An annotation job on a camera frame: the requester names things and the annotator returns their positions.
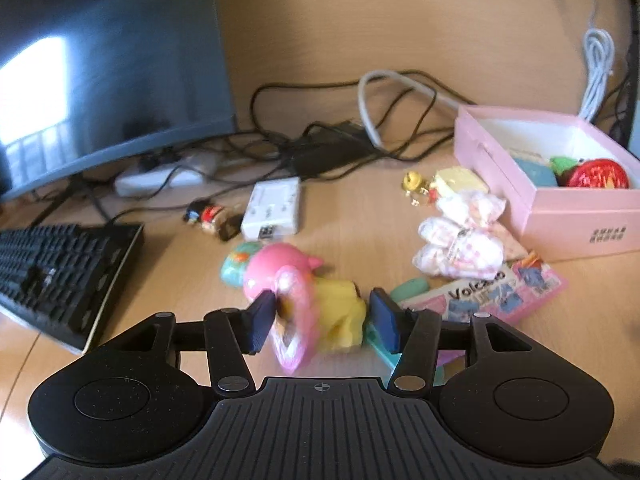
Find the black power adapter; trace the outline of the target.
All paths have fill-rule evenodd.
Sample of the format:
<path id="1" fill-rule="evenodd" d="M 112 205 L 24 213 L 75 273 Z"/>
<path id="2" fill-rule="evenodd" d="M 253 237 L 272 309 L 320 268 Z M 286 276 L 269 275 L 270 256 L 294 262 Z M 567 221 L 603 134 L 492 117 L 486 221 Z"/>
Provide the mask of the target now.
<path id="1" fill-rule="evenodd" d="M 374 154 L 363 126 L 354 122 L 315 124 L 284 150 L 283 162 L 293 176 L 310 179 Z"/>

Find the white pink packaged toy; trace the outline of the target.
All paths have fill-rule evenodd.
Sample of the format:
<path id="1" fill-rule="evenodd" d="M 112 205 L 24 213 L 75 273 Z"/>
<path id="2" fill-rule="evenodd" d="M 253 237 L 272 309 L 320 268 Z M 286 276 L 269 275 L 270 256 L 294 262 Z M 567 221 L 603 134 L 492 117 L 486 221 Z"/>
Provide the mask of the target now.
<path id="1" fill-rule="evenodd" d="M 418 227 L 425 245 L 412 264 L 431 276 L 492 280 L 506 260 L 502 240 L 491 232 L 506 201 L 480 191 L 461 191 L 440 196 L 436 207 L 440 215 Z"/>

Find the small red black figurine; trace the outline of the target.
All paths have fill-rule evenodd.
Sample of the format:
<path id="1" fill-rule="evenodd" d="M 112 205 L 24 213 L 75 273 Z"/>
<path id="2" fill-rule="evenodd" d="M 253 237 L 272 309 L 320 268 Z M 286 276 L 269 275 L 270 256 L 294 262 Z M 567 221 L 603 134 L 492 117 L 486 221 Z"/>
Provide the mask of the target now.
<path id="1" fill-rule="evenodd" d="M 222 206 L 211 200 L 194 200 L 186 207 L 182 220 L 228 242 L 240 234 L 243 214 L 236 207 Z"/>

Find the pink volcano card package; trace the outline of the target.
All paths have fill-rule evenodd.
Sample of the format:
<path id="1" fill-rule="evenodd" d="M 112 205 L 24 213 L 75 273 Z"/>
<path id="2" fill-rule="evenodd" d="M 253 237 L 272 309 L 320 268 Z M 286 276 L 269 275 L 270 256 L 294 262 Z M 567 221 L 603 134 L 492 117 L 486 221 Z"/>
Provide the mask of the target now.
<path id="1" fill-rule="evenodd" d="M 566 287 L 559 274 L 536 252 L 505 263 L 490 281 L 459 278 L 424 294 L 401 301 L 404 309 L 432 310 L 444 321 L 466 323 L 486 312 L 514 325 Z"/>

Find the pink cardboard box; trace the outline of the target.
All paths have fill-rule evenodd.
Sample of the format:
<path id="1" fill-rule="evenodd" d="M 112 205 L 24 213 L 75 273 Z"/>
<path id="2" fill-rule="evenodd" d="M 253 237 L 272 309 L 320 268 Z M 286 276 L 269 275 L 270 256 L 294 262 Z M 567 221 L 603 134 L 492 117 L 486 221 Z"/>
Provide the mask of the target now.
<path id="1" fill-rule="evenodd" d="M 631 188 L 540 188 L 512 158 L 612 159 Z M 508 201 L 503 223 L 522 245 L 549 262 L 639 249 L 639 161 L 589 122 L 544 110 L 462 106 L 454 124 L 454 156 Z"/>

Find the dark computer monitor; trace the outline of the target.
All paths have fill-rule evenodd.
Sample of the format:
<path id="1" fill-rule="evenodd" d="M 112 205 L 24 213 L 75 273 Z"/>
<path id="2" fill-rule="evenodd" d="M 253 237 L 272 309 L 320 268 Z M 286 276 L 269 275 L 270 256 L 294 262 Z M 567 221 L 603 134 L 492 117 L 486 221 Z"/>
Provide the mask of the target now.
<path id="1" fill-rule="evenodd" d="M 1 196 L 236 125 L 216 0 L 1 0 Z"/>

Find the red round toy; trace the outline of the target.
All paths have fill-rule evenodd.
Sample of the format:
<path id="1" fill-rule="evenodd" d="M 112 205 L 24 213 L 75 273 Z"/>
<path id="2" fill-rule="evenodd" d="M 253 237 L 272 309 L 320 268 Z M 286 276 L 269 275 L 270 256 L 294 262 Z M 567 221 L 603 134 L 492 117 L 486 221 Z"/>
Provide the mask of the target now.
<path id="1" fill-rule="evenodd" d="M 571 188 L 629 188 L 626 171 L 613 159 L 587 160 L 572 170 L 567 186 Z"/>

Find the teal item in box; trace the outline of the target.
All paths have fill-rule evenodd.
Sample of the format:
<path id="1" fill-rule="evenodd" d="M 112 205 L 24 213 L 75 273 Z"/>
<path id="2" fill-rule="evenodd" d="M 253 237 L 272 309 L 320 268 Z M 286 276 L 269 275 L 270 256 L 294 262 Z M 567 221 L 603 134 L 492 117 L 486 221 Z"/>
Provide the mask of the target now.
<path id="1" fill-rule="evenodd" d="M 558 181 L 552 169 L 541 162 L 519 157 L 515 157 L 514 162 L 516 162 L 536 188 L 556 188 L 558 186 Z"/>

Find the teal round ball toy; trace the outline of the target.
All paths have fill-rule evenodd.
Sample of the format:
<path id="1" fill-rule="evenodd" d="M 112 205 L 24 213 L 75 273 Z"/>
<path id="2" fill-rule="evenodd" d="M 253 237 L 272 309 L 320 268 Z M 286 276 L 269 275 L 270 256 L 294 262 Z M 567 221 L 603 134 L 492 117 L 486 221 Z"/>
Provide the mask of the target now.
<path id="1" fill-rule="evenodd" d="M 243 242 L 233 248 L 222 263 L 220 278 L 231 287 L 241 288 L 250 259 L 263 247 L 262 242 L 253 240 L 252 242 Z"/>

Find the black keyboard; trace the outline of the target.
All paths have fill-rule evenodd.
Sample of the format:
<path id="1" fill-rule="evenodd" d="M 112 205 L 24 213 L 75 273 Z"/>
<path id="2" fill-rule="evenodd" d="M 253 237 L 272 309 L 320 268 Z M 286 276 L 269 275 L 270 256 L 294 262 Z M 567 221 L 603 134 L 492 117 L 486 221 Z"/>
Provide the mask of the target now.
<path id="1" fill-rule="evenodd" d="M 1 232 L 1 312 L 77 353 L 96 347 L 137 263 L 141 223 Z"/>

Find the white usb hub box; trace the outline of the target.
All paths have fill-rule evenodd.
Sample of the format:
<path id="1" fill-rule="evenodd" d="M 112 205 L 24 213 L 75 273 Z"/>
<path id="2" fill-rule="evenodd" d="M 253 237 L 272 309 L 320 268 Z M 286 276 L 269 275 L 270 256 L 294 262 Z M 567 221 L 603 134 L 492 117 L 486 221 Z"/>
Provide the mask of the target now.
<path id="1" fill-rule="evenodd" d="M 258 182 L 250 193 L 241 233 L 246 240 L 272 240 L 299 230 L 302 187 L 298 177 Z"/>

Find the pink and yellow plush toy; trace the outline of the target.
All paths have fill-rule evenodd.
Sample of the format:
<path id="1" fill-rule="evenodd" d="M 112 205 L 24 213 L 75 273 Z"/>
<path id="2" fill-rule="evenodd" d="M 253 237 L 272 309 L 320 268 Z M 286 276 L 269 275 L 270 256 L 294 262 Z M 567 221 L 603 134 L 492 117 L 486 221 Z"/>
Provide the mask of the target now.
<path id="1" fill-rule="evenodd" d="M 322 278 L 323 260 L 286 243 L 266 245 L 247 260 L 243 292 L 276 295 L 270 337 L 282 370 L 292 374 L 318 352 L 342 352 L 363 341 L 366 302 L 349 280 Z"/>

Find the white power strip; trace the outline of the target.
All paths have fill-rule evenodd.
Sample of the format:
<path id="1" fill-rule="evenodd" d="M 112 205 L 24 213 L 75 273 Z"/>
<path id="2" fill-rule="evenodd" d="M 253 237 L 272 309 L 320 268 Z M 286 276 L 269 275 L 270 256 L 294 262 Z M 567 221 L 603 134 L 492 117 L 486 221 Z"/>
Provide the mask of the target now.
<path id="1" fill-rule="evenodd" d="M 202 185 L 216 174 L 219 163 L 217 154 L 194 152 L 153 169 L 134 165 L 116 178 L 114 188 L 122 197 L 144 197 L 164 188 Z"/>

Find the gold bell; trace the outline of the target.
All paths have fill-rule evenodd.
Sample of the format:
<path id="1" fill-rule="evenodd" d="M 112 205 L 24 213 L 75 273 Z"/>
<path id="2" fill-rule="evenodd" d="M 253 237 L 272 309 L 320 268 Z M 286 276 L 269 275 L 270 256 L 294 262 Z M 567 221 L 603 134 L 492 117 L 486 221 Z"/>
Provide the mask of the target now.
<path id="1" fill-rule="evenodd" d="M 408 171 L 401 181 L 401 187 L 412 206 L 419 206 L 424 200 L 430 198 L 430 190 L 425 183 L 422 174 L 417 171 Z"/>

